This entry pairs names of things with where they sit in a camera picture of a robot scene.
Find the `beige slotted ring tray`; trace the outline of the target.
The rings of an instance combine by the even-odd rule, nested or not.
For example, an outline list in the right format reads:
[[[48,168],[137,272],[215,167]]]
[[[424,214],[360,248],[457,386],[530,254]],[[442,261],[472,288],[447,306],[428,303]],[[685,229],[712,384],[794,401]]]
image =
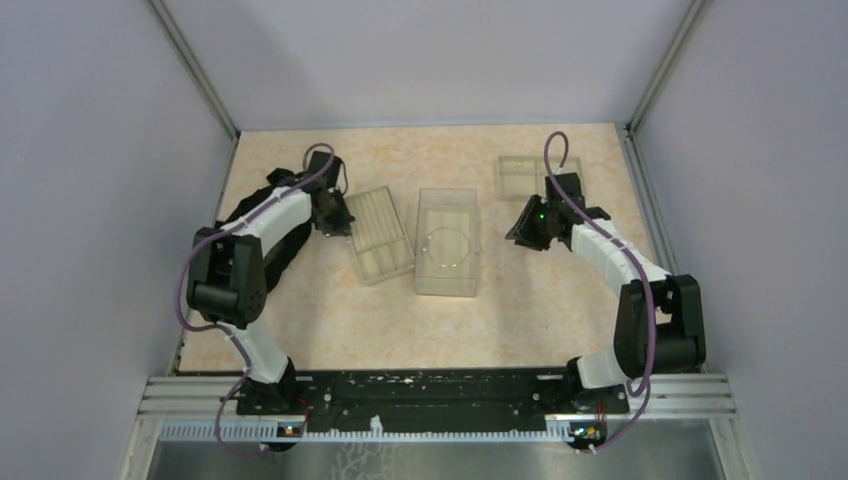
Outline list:
[[[349,196],[350,243],[366,286],[411,273],[415,256],[388,186]]]

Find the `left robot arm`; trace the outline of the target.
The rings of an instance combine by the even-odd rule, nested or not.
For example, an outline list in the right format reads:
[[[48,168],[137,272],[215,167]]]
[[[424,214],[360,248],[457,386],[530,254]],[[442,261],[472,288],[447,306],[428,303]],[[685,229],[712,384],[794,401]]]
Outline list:
[[[227,220],[199,229],[175,294],[187,331],[219,330],[245,362],[243,386],[277,414],[300,399],[290,356],[262,318],[268,294],[313,231],[348,236],[355,221],[338,180],[344,161],[327,143],[313,144],[303,169],[273,170],[268,184],[241,200]]]

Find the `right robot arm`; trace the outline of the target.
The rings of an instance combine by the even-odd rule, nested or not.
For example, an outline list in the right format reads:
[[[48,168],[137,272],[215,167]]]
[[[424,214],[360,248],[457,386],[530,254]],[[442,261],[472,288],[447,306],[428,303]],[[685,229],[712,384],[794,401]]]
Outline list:
[[[567,365],[572,378],[563,385],[563,398],[572,410],[590,411],[601,400],[602,388],[645,373],[694,371],[705,362],[698,281],[652,263],[621,236],[605,210],[586,206],[577,174],[546,177],[545,193],[530,197],[506,237],[534,251],[546,251],[554,241],[564,244],[617,295],[611,345]]]

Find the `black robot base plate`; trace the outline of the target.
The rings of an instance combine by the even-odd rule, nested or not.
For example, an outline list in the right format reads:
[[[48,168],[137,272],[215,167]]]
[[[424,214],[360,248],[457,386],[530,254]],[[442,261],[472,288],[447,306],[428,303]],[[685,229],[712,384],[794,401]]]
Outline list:
[[[304,415],[309,433],[539,432],[555,414],[626,414],[622,385],[586,390],[567,367],[301,370],[280,385],[249,380],[245,416]]]

